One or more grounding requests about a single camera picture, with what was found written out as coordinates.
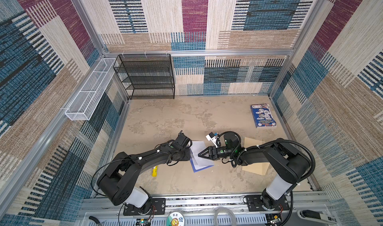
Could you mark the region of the manila paper envelope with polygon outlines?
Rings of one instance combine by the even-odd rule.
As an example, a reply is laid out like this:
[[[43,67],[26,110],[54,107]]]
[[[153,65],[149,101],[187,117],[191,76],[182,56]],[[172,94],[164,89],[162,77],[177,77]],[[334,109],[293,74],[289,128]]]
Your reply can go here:
[[[244,147],[248,148],[250,146],[256,146],[256,145],[262,145],[265,143],[264,141],[261,140],[256,140],[253,138],[246,137],[244,139]],[[270,163],[267,161],[265,158],[264,154],[262,152],[253,152],[248,156],[248,154],[245,156],[244,161],[247,163],[250,163],[246,166],[242,166],[242,170],[264,176],[266,175],[266,172],[268,170],[268,167],[270,166]]]

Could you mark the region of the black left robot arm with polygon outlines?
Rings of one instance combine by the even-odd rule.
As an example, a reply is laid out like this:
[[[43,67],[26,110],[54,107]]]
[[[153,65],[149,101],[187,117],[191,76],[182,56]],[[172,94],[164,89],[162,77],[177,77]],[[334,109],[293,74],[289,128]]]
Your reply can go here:
[[[128,203],[139,208],[149,199],[143,189],[135,187],[140,174],[161,164],[174,166],[189,161],[191,146],[192,140],[180,132],[176,139],[158,144],[150,151],[131,155],[120,152],[104,166],[96,185],[113,205]]]

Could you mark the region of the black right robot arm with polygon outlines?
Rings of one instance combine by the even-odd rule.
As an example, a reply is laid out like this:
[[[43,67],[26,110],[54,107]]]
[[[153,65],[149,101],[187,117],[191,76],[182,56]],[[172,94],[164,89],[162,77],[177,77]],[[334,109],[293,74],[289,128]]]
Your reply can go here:
[[[278,206],[283,196],[308,178],[316,167],[312,152],[292,140],[278,138],[261,145],[243,147],[241,137],[233,131],[210,133],[206,138],[213,146],[199,152],[200,158],[212,161],[227,158],[233,168],[265,162],[274,168],[277,175],[260,196],[260,201],[267,210]]]

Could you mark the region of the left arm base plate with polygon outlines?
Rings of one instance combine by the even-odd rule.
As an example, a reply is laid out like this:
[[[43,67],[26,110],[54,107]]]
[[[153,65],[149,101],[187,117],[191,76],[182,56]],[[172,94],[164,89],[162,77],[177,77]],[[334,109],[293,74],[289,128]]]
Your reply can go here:
[[[126,204],[123,216],[149,216],[154,214],[164,215],[166,208],[166,198],[152,198],[150,197],[148,201],[140,208],[132,205]]]

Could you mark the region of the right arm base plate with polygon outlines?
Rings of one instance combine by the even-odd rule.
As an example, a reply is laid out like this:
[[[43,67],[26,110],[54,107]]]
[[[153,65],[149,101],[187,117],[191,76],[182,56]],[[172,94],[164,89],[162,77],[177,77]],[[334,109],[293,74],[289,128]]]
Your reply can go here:
[[[250,212],[284,211],[290,210],[290,205],[285,196],[274,200],[263,195],[247,195],[242,198]]]

